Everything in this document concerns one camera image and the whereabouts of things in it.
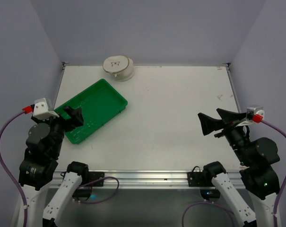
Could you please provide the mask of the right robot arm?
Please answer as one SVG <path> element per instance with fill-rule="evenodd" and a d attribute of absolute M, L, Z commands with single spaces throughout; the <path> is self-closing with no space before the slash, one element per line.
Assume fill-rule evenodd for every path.
<path fill-rule="evenodd" d="M 214 131 L 216 138 L 225 137 L 244 169 L 241 180 L 249 192 L 253 207 L 247 205 L 234 188 L 229 176 L 218 161 L 203 167 L 202 175 L 213 184 L 231 208 L 241 227 L 279 227 L 281 219 L 275 205 L 280 192 L 279 179 L 272 164 L 280 161 L 276 143 L 269 138 L 250 141 L 249 125 L 259 123 L 265 116 L 263 107 L 252 106 L 244 113 L 217 109 L 220 119 L 198 114 L 203 135 Z"/>

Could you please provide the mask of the green plastic tray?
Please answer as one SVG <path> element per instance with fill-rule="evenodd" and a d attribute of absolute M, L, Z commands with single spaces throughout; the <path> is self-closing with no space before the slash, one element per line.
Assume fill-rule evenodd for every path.
<path fill-rule="evenodd" d="M 127 106 L 127 100 L 105 79 L 100 79 L 55 109 L 64 119 L 68 114 L 63 110 L 70 106 L 81 108 L 84 125 L 65 133 L 72 144 L 80 144 L 90 135 L 121 113 Z"/>

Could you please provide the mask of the black base bracket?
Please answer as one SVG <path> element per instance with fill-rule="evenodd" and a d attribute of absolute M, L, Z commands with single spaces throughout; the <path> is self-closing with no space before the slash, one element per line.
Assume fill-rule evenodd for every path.
<path fill-rule="evenodd" d="M 94 181 L 99 180 L 99 179 L 104 178 L 104 177 L 105 177 L 105 172 L 90 171 L 88 181 L 94 182 Z M 103 185 L 104 185 L 104 180 L 101 180 L 101 181 L 98 181 L 96 183 L 90 184 L 89 187 L 103 187 Z"/>
<path fill-rule="evenodd" d="M 199 166 L 195 166 L 191 171 L 187 172 L 187 181 L 189 187 L 207 186 L 207 182 Z"/>

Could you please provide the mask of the left black base bracket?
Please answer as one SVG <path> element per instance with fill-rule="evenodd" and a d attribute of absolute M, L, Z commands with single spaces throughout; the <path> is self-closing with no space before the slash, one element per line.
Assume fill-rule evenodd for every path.
<path fill-rule="evenodd" d="M 94 181 L 99 180 L 99 179 L 104 178 L 104 177 L 105 177 L 105 172 L 90 171 L 88 181 L 94 182 Z M 103 185 L 104 185 L 104 180 L 101 180 L 101 181 L 98 181 L 96 183 L 90 184 L 89 187 L 103 187 Z"/>

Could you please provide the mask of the aluminium front rail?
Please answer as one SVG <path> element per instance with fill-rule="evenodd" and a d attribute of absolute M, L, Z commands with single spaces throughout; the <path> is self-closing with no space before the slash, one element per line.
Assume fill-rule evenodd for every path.
<path fill-rule="evenodd" d="M 56 171 L 51 182 L 51 189 L 58 189 L 62 184 L 61 172 Z M 187 172 L 189 170 L 171 170 L 171 171 L 126 171 L 126 170 L 99 170 L 104 172 L 105 176 L 112 176 L 119 180 L 119 189 L 193 189 L 189 187 Z M 236 189 L 245 189 L 240 174 L 235 171 L 228 172 L 229 179 Z M 117 182 L 113 179 L 105 180 L 102 187 L 97 189 L 115 189 Z"/>

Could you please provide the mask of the right black base bracket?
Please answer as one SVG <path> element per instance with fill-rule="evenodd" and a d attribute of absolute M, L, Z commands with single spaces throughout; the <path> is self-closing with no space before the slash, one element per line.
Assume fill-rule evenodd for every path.
<path fill-rule="evenodd" d="M 207 182 L 199 166 L 195 166 L 191 171 L 187 172 L 187 181 L 189 187 L 207 186 Z"/>

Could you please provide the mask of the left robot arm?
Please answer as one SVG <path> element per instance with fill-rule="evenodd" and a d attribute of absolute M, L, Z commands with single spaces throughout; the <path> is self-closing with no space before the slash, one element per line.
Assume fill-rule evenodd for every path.
<path fill-rule="evenodd" d="M 84 125 L 81 108 L 65 106 L 69 118 L 50 111 L 43 104 L 30 107 L 35 122 L 28 132 L 24 160 L 19 167 L 18 188 L 22 206 L 19 227 L 54 227 L 74 191 L 88 182 L 88 165 L 71 162 L 51 202 L 45 205 L 54 172 L 58 166 L 64 135 Z"/>

